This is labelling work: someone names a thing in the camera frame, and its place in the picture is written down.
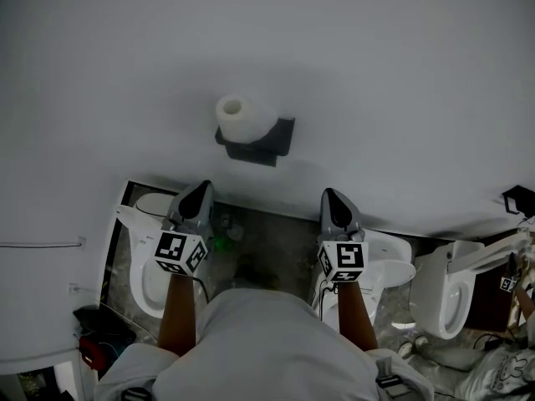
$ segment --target red object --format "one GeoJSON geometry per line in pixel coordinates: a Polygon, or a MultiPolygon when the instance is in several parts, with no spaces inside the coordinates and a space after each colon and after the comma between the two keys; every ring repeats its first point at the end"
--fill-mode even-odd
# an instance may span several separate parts
{"type": "Polygon", "coordinates": [[[105,370],[108,365],[108,357],[104,349],[85,336],[82,336],[79,341],[79,351],[84,362],[93,370],[105,370]]]}

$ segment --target toilet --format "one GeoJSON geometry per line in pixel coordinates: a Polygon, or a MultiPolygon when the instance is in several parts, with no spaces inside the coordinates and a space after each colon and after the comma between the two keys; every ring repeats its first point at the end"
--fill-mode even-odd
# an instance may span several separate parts
{"type": "Polygon", "coordinates": [[[489,246],[455,241],[416,259],[416,276],[410,286],[410,315],[428,333],[455,337],[470,311],[476,275],[508,261],[511,253],[532,256],[529,231],[519,231],[489,246]]]}
{"type": "MultiPolygon", "coordinates": [[[[152,317],[162,318],[166,307],[171,274],[163,271],[151,259],[151,244],[146,240],[153,230],[160,230],[170,209],[173,195],[149,193],[133,207],[117,206],[116,216],[129,230],[130,236],[130,290],[137,305],[152,317]]],[[[204,280],[206,266],[200,265],[194,276],[204,280]]]]}
{"type": "MultiPolygon", "coordinates": [[[[415,275],[415,267],[411,264],[412,248],[409,242],[379,231],[364,229],[363,232],[364,241],[369,245],[369,256],[368,268],[360,275],[359,284],[366,311],[373,325],[383,290],[409,282],[415,275]]],[[[339,332],[338,294],[329,290],[334,284],[326,283],[319,263],[314,268],[313,281],[309,304],[327,325],[339,332]]]]}

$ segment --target tiled floor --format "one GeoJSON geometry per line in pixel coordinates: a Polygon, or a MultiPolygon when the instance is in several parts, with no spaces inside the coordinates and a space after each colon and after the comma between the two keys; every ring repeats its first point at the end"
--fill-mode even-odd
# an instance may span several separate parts
{"type": "MultiPolygon", "coordinates": [[[[151,190],[148,188],[136,186],[129,205],[134,205],[142,195],[149,192],[151,190]]],[[[278,276],[281,290],[307,299],[310,273],[316,262],[317,246],[314,242],[319,230],[317,222],[216,203],[212,224],[219,246],[206,263],[210,266],[205,281],[209,293],[213,293],[218,282],[232,277],[236,260],[241,254],[251,254],[278,276]],[[229,239],[229,232],[225,227],[229,221],[234,227],[234,233],[230,232],[231,237],[239,237],[240,228],[242,229],[240,241],[229,239]]],[[[425,238],[405,237],[405,239],[412,245],[413,256],[431,252],[443,243],[425,238]]],[[[108,304],[157,336],[161,320],[145,314],[135,303],[130,293],[129,271],[130,243],[128,231],[123,227],[113,263],[108,304]]],[[[397,350],[403,342],[413,341],[417,335],[422,334],[409,314],[409,291],[410,284],[405,284],[383,292],[374,323],[382,348],[397,350]]],[[[200,313],[205,305],[206,302],[198,291],[197,313],[200,313]]],[[[153,343],[144,332],[141,330],[137,332],[139,341],[153,343]]],[[[450,341],[431,336],[428,338],[435,345],[472,348],[481,334],[482,332],[463,329],[450,341]]]]}

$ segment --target toilet paper holder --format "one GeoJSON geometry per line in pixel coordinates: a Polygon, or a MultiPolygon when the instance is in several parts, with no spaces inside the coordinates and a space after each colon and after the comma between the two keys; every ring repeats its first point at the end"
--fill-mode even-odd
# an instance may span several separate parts
{"type": "Polygon", "coordinates": [[[223,138],[221,128],[217,129],[216,142],[224,145],[231,159],[253,164],[277,166],[277,158],[286,156],[292,143],[295,119],[281,119],[260,140],[249,144],[234,143],[223,138]]]}

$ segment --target fiducial marker cube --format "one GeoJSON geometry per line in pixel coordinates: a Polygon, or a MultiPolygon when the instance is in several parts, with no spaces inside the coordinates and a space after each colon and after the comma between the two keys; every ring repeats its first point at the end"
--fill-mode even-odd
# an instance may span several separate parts
{"type": "Polygon", "coordinates": [[[327,282],[355,282],[368,267],[368,242],[324,241],[318,260],[327,282]]]}
{"type": "Polygon", "coordinates": [[[201,236],[159,231],[153,240],[152,257],[170,273],[192,277],[208,250],[201,236]]]}

